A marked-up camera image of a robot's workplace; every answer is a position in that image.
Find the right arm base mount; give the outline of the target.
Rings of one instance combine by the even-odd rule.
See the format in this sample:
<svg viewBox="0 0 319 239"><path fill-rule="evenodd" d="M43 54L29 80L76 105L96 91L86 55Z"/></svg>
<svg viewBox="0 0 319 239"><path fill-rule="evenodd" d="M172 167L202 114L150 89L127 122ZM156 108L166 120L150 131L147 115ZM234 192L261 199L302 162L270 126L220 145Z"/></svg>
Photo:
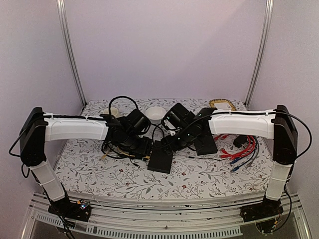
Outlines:
<svg viewBox="0 0 319 239"><path fill-rule="evenodd" d="M271 234L276 229L284 212L281 200L270 200L265 196L260 203L243 206L240 208L240 216L244 222L252 222L261 219L270 220L256 223L255 226L262 234Z"/></svg>

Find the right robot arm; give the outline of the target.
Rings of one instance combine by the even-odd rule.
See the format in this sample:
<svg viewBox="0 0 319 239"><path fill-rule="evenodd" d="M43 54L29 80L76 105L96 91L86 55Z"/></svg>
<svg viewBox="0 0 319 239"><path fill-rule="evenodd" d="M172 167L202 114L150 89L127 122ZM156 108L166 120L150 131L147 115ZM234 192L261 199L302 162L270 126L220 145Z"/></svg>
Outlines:
<svg viewBox="0 0 319 239"><path fill-rule="evenodd" d="M284 105L264 111L202 108L198 114L194 114L177 103L161 120L170 134L155 143L154 147L178 151L205 134L238 134L273 140L274 163L265 192L266 200L258 205L260 216L268 217L277 209L276 201L281 197L295 161L301 156L297 153L298 131L294 124L297 119Z"/></svg>

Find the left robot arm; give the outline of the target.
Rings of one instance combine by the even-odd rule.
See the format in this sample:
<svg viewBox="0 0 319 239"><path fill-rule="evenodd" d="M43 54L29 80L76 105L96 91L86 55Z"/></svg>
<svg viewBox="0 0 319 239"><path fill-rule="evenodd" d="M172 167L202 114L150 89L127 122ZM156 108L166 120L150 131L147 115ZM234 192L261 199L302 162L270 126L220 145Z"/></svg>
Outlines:
<svg viewBox="0 0 319 239"><path fill-rule="evenodd" d="M99 117L54 115L35 107L29 114L13 145L19 145L18 157L30 169L48 198L63 216L74 212L67 192L47 162L46 142L69 139L92 139L111 144L124 152L123 158L143 159L150 155L152 140L145 136L151 127L150 120L136 106L127 116L116 118L112 106Z"/></svg>

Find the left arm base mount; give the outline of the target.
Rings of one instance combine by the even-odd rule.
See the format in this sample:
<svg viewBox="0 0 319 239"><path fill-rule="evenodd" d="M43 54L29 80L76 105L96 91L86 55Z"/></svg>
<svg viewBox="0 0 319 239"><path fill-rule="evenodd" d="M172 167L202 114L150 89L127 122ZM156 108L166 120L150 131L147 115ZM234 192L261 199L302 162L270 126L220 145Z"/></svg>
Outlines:
<svg viewBox="0 0 319 239"><path fill-rule="evenodd" d="M89 202L80 199L77 202L71 202L68 197L58 201L50 201L48 212L55 214L62 219L73 219L82 222L88 222L91 216L92 208Z"/></svg>

